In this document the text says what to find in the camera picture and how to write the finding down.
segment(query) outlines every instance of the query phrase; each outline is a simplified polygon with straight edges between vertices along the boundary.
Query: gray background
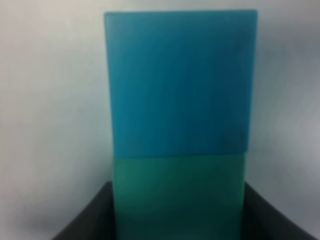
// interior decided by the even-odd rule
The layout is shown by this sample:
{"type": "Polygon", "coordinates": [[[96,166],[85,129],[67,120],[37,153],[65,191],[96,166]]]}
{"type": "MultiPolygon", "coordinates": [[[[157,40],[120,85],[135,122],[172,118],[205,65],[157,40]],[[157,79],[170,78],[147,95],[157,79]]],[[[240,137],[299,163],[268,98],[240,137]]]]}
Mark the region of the gray background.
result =
{"type": "Polygon", "coordinates": [[[320,238],[318,0],[0,0],[0,239],[47,240],[111,179],[103,13],[259,10],[247,181],[320,238]]]}

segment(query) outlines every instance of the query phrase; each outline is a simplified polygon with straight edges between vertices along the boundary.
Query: green panel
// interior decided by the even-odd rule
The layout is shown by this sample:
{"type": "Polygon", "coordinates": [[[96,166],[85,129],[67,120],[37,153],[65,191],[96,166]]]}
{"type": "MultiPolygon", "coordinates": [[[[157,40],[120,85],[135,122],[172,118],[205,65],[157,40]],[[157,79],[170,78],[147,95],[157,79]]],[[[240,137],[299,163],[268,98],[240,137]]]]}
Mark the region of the green panel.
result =
{"type": "Polygon", "coordinates": [[[118,240],[239,240],[244,155],[116,159],[118,240]]]}

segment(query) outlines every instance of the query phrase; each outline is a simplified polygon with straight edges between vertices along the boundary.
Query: white wall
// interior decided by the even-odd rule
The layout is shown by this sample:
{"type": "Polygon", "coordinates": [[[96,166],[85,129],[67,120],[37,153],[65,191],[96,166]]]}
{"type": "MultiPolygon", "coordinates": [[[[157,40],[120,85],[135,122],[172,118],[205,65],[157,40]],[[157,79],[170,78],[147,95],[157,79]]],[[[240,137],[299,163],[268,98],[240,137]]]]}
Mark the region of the white wall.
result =
{"type": "Polygon", "coordinates": [[[103,13],[226,8],[260,17],[247,180],[320,238],[319,1],[0,0],[0,239],[52,238],[110,179],[103,13]]]}

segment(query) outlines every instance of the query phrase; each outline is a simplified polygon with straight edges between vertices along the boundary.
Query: green rectangular block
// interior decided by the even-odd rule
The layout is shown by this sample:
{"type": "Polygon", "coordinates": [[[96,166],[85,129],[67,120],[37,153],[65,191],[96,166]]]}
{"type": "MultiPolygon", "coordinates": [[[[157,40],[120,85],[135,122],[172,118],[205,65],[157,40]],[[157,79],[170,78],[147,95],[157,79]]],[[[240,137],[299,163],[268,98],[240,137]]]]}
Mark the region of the green rectangular block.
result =
{"type": "Polygon", "coordinates": [[[118,240],[240,240],[244,155],[113,164],[118,240]]]}

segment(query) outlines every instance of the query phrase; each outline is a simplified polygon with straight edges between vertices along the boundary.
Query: stacked blocks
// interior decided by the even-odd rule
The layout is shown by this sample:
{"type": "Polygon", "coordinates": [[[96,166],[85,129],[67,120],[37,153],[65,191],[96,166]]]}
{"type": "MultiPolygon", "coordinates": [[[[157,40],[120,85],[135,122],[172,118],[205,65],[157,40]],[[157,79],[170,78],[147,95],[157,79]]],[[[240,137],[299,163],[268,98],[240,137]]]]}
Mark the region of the stacked blocks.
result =
{"type": "Polygon", "coordinates": [[[257,12],[105,15],[119,240],[239,240],[257,12]]]}

